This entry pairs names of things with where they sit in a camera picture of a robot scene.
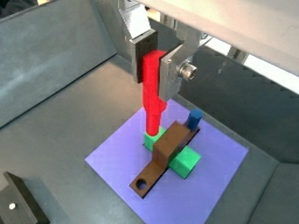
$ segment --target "red vertical bar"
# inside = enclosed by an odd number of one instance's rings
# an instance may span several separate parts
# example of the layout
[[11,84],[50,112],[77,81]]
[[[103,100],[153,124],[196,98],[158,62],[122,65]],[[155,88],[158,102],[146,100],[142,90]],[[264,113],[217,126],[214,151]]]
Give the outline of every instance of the red vertical bar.
[[164,51],[151,51],[143,58],[143,104],[146,111],[146,133],[155,136],[159,132],[162,113],[168,102],[159,97],[159,66]]

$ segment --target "metal bracket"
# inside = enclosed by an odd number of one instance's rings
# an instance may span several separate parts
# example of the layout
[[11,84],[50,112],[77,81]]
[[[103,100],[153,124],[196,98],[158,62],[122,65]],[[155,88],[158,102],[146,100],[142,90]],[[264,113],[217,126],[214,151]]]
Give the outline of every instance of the metal bracket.
[[111,5],[127,39],[134,39],[151,30],[143,4],[129,0],[113,0]]
[[173,17],[169,17],[166,14],[161,12],[161,24],[166,25],[172,29],[177,31],[178,28],[178,20],[176,20]]
[[194,78],[193,55],[212,41],[212,36],[184,23],[178,23],[177,37],[185,42],[162,58],[161,65],[159,96],[166,102],[180,92],[182,80]]
[[249,58],[249,53],[241,51],[236,46],[229,49],[229,57],[234,59],[241,65],[245,65]]
[[0,192],[0,224],[49,224],[51,223],[25,181],[6,172],[9,186]]

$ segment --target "gray metal panel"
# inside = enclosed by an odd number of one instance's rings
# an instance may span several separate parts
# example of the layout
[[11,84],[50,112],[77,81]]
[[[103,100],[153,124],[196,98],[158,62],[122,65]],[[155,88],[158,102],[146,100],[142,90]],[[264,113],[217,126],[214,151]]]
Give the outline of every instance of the gray metal panel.
[[[180,95],[176,97],[176,100],[186,108],[196,108]],[[249,148],[248,156],[238,168],[229,188],[221,196],[208,224],[249,223],[260,198],[278,166],[278,161],[206,113],[205,119]]]
[[0,23],[0,126],[117,49],[90,1],[61,0]]
[[277,167],[250,224],[297,224],[299,222],[299,164]]
[[118,20],[118,16],[111,7],[111,0],[93,0],[93,2],[107,25],[107,30],[117,46],[117,52],[122,57],[131,61],[131,55],[129,52],[130,49],[127,45],[129,40],[126,40],[122,23]]
[[297,0],[137,0],[299,76]]
[[54,224],[143,223],[85,162],[142,107],[125,69],[114,57],[0,130],[0,172],[23,178]]

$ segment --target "toy blocks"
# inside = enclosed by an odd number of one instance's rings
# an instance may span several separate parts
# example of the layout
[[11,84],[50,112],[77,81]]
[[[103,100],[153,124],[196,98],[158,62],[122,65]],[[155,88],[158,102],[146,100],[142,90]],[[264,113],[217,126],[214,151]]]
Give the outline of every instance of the toy blocks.
[[[166,129],[161,127],[159,133],[157,136],[149,136],[145,133],[145,147],[150,151],[154,151],[154,144],[165,132],[166,132]],[[170,168],[177,172],[177,174],[184,179],[188,179],[201,159],[202,159],[202,155],[189,145],[186,145],[185,148],[182,149],[182,152],[177,155],[173,162],[170,163]]]

